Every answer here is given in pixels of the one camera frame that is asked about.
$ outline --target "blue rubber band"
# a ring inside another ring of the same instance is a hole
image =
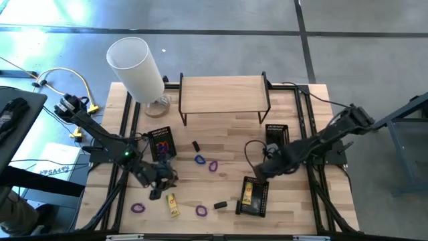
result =
[[[206,164],[205,158],[203,158],[203,156],[201,156],[201,155],[196,155],[195,161],[196,161],[196,163],[198,163],[200,165]]]

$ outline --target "white label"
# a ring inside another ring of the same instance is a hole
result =
[[[67,112],[67,108],[63,106],[61,103],[56,104],[62,111]]]
[[[62,98],[62,102],[70,109],[70,110],[74,110],[74,106],[72,104],[70,104],[67,100],[65,100],[65,98]]]

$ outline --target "gray metal frame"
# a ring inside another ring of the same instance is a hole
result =
[[[428,191],[428,183],[420,182],[419,180],[417,180],[415,177],[415,174],[410,168],[409,162],[408,160],[406,160],[405,154],[403,151],[404,146],[401,144],[399,137],[397,135],[397,131],[395,129],[395,123],[403,122],[404,120],[407,120],[407,118],[404,119],[404,117],[412,114],[416,110],[421,109],[424,104],[428,104],[428,92],[410,101],[405,106],[399,108],[395,112],[392,112],[390,115],[386,116],[385,118],[382,118],[380,121],[376,122],[372,126],[374,130],[379,130],[382,127],[388,127],[389,133],[391,134],[391,138],[395,146],[395,154],[402,168],[405,170],[406,177],[410,182],[410,184],[406,186],[398,187],[392,190],[391,193],[393,196],[403,195],[405,193]],[[418,120],[418,119],[412,118],[412,121],[423,122],[424,120]]]

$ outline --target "white lamp shade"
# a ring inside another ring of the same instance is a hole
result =
[[[118,40],[107,51],[107,62],[140,103],[151,103],[161,97],[164,84],[147,43],[138,37]]]

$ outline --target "sticker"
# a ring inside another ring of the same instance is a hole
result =
[[[74,106],[70,104],[64,97],[62,97],[62,102],[70,109],[74,110]]]
[[[242,197],[242,204],[251,205],[252,194],[253,194],[253,183],[247,182],[245,184],[245,191]]]
[[[63,106],[61,103],[56,104],[56,106],[58,106],[58,108],[60,108],[64,112],[67,111],[67,108],[65,106]]]
[[[175,196],[173,193],[167,195],[167,201],[171,217],[173,218],[180,215],[179,208],[177,207],[177,201],[175,200]]]

